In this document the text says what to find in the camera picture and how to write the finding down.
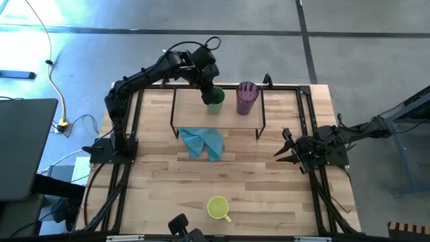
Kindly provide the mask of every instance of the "concrete floor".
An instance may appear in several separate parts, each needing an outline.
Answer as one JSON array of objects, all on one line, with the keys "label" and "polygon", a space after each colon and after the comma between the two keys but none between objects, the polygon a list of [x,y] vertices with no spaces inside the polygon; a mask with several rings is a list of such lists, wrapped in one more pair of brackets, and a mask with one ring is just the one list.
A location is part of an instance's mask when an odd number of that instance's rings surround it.
[{"label": "concrete floor", "polygon": [[[308,31],[430,32],[425,0],[302,0]],[[116,0],[30,1],[49,26],[161,30],[300,31],[294,0]],[[0,24],[38,24],[24,1],[10,1]],[[92,114],[101,126],[103,97],[113,81],[147,67],[162,49],[200,35],[51,34],[56,66],[52,79],[63,92],[67,117]],[[301,36],[220,36],[214,54],[217,81],[310,83]],[[0,95],[57,97],[46,79],[46,36],[40,32],[0,32],[0,69],[37,73],[34,81],[0,79]],[[184,46],[194,50],[195,46]],[[366,122],[428,86],[428,38],[310,38],[318,83],[328,84],[335,112],[344,122]],[[55,120],[61,115],[60,106]],[[403,137],[422,153],[428,124]],[[69,139],[51,134],[41,161],[46,167],[63,155],[90,145],[90,120],[79,121]],[[355,203],[363,232],[387,236],[388,221],[430,225],[430,193],[393,197],[404,175],[392,140],[363,140],[349,153]],[[71,157],[64,164],[73,163]]]}]

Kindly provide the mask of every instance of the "blue towel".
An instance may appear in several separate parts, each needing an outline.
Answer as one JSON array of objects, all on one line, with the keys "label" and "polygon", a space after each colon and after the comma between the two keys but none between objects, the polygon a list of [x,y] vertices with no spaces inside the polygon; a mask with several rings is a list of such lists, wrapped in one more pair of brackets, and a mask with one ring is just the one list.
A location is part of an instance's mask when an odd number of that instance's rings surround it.
[{"label": "blue towel", "polygon": [[200,156],[203,145],[208,148],[209,161],[221,160],[224,137],[214,128],[178,128],[179,134],[189,149],[189,157]]}]

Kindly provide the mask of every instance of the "desk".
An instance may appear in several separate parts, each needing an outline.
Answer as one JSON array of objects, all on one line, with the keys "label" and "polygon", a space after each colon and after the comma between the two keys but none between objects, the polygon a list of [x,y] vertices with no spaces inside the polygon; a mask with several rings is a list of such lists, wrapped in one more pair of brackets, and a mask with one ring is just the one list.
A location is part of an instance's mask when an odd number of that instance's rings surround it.
[{"label": "desk", "polygon": [[[311,85],[311,91],[318,125],[335,124],[328,86]],[[169,125],[172,95],[173,90],[144,91],[137,134],[139,148],[128,182],[122,234],[169,234],[167,223],[180,213],[188,217],[188,231],[197,227],[205,234],[317,234],[308,176],[300,173],[298,165],[275,162],[273,157],[284,144],[282,128],[290,128],[294,138],[302,135],[295,93],[265,90],[265,132],[255,140],[254,130],[221,130],[225,137],[224,151],[217,163],[208,162],[206,152],[200,158],[188,158],[187,147],[172,134]],[[106,114],[101,133],[110,129]],[[105,202],[111,172],[112,166],[105,165],[94,180],[88,197],[89,218]],[[327,175],[332,196],[351,212],[347,214],[337,208],[359,230],[348,177],[338,167],[327,167]],[[231,223],[214,220],[207,214],[206,203],[216,195],[229,201]],[[322,211],[328,228],[325,206]],[[116,204],[109,229],[115,214]],[[77,224],[77,229],[80,228],[83,228],[82,208]]]}]

